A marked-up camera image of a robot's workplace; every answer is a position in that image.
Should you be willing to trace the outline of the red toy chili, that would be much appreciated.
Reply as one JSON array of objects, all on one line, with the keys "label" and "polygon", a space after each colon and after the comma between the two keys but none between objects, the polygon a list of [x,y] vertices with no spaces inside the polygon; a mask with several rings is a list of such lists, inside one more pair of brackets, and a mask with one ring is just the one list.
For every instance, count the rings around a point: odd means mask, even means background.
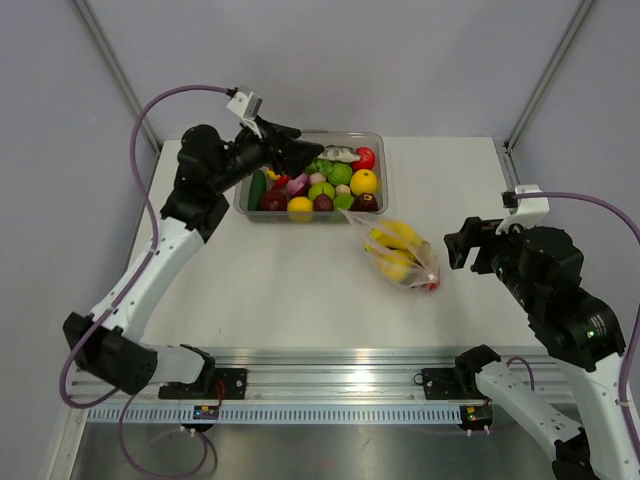
[{"label": "red toy chili", "polygon": [[271,189],[278,190],[284,188],[289,182],[290,177],[288,175],[281,175],[277,180],[274,181]]}]

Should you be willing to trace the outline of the green toy grapes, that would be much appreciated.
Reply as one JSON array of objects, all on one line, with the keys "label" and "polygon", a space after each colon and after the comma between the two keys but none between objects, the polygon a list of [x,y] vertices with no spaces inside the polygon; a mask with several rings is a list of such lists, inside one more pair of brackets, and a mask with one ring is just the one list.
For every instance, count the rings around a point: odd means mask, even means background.
[{"label": "green toy grapes", "polygon": [[305,169],[305,172],[308,175],[320,173],[325,177],[328,177],[332,171],[333,171],[333,162],[330,160],[321,159],[321,158],[316,158]]}]

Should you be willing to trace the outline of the purple toy onion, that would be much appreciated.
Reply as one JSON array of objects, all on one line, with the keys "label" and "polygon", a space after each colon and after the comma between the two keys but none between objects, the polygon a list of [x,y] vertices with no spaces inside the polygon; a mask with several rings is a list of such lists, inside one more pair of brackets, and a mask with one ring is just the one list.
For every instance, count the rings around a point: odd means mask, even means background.
[{"label": "purple toy onion", "polygon": [[306,173],[302,173],[298,177],[290,179],[285,186],[287,194],[292,198],[306,196],[309,188],[310,179],[309,175]]}]

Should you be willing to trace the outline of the green toy cucumber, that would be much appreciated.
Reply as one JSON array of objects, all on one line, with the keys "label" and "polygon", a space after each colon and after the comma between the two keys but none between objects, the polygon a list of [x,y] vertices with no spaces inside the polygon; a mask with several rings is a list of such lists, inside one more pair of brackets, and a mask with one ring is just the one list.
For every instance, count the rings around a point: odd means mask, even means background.
[{"label": "green toy cucumber", "polygon": [[249,194],[247,200],[248,211],[260,210],[260,199],[266,192],[267,181],[263,170],[257,170],[253,173],[250,181]]}]

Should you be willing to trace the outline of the green toy custard apple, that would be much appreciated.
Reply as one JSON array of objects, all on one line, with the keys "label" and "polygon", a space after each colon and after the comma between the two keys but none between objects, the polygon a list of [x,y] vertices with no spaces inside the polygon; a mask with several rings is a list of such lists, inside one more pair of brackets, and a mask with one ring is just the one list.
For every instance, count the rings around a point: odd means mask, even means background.
[{"label": "green toy custard apple", "polygon": [[334,162],[327,180],[333,186],[349,185],[352,175],[353,170],[349,164]]}]

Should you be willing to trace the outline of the aluminium mounting rail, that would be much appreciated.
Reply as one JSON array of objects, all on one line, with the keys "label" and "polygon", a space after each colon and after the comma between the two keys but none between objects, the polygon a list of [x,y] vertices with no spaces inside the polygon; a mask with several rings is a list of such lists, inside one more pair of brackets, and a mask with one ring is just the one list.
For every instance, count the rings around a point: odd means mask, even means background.
[{"label": "aluminium mounting rail", "polygon": [[[414,376],[423,368],[449,367],[463,347],[424,348],[208,348],[216,366],[248,371],[246,404],[409,404],[424,403]],[[532,367],[535,391],[552,404],[571,404],[564,376],[542,347],[492,347],[504,359],[523,357]],[[68,391],[89,401],[111,389],[76,371]]]}]

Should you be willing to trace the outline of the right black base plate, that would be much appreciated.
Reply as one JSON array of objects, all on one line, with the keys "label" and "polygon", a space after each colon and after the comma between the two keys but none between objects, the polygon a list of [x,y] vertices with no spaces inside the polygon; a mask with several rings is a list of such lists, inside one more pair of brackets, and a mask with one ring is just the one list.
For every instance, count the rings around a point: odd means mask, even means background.
[{"label": "right black base plate", "polygon": [[490,401],[471,373],[455,367],[424,368],[413,376],[413,383],[422,388],[427,400]]}]

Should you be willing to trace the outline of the red toy pear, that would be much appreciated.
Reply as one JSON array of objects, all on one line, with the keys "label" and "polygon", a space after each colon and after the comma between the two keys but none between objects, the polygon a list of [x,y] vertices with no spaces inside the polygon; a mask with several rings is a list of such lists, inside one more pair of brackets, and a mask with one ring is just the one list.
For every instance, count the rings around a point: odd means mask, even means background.
[{"label": "red toy pear", "polygon": [[440,286],[440,280],[436,279],[435,281],[430,281],[428,283],[421,285],[420,289],[424,291],[435,291],[439,288],[439,286]]}]

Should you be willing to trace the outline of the red toy tomato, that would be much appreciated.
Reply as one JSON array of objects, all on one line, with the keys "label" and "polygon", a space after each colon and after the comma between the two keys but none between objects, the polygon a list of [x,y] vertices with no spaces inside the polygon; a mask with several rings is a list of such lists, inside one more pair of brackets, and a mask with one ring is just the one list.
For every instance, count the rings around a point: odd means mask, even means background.
[{"label": "red toy tomato", "polygon": [[354,172],[359,170],[373,170],[376,165],[376,154],[368,147],[358,147],[356,149],[357,159],[351,163]]}]

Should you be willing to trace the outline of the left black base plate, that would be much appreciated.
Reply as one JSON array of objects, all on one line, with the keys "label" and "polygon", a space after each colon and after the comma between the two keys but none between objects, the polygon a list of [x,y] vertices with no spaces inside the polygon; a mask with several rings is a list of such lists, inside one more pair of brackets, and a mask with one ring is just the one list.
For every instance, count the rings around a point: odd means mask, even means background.
[{"label": "left black base plate", "polygon": [[203,371],[191,384],[170,382],[159,388],[162,400],[244,400],[248,370],[245,368],[213,367]]}]

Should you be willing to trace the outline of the yellow toy banana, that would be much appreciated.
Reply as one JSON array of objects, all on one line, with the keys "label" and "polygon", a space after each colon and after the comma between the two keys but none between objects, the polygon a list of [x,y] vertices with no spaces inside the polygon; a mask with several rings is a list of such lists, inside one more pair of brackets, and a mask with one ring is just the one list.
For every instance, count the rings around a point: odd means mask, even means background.
[{"label": "yellow toy banana", "polygon": [[365,251],[378,257],[390,255],[395,250],[406,252],[414,263],[416,256],[411,252],[413,247],[419,248],[424,239],[408,224],[397,220],[382,220],[381,225],[392,232],[391,235],[373,228],[369,232],[370,241],[365,244]]}]

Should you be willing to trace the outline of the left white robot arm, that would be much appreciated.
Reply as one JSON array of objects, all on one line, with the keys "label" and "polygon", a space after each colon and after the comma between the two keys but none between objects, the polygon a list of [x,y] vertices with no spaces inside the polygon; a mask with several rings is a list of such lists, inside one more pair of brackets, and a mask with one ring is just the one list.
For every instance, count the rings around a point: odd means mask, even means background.
[{"label": "left white robot arm", "polygon": [[78,367],[115,392],[139,393],[149,384],[186,390],[195,398],[217,387],[212,356],[188,345],[142,343],[156,306],[188,261],[208,242],[229,208],[224,193],[264,167],[297,177],[324,148],[299,130],[257,121],[224,141],[209,125],[185,132],[173,189],[158,214],[144,252],[89,314],[63,324],[71,349],[65,366]]}]

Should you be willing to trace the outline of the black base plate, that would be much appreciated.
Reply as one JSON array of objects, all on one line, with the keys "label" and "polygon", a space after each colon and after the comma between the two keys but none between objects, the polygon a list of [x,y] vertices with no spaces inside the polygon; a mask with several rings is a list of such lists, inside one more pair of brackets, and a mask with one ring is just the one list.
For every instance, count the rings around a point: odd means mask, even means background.
[{"label": "black base plate", "polygon": [[413,376],[413,383],[422,388],[427,400],[490,401],[471,373],[455,367],[424,368]]},{"label": "black base plate", "polygon": [[244,400],[248,370],[245,368],[213,367],[203,371],[191,384],[170,382],[159,388],[162,400]]}]

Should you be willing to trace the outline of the yellow toy lemon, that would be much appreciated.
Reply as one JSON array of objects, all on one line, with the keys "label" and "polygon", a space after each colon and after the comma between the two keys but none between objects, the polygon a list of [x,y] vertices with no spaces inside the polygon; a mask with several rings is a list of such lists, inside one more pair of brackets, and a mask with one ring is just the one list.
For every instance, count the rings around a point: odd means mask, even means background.
[{"label": "yellow toy lemon", "polygon": [[294,197],[287,204],[287,215],[297,223],[309,223],[313,219],[313,202],[304,196]]}]

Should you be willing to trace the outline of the clear zip top bag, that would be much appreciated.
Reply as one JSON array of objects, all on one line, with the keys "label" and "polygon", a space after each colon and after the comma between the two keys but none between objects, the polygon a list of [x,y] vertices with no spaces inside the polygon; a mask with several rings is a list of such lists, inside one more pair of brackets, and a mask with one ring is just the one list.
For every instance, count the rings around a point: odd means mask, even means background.
[{"label": "clear zip top bag", "polygon": [[341,210],[355,227],[371,264],[403,288],[435,291],[440,268],[432,245],[407,223],[367,212]]}]

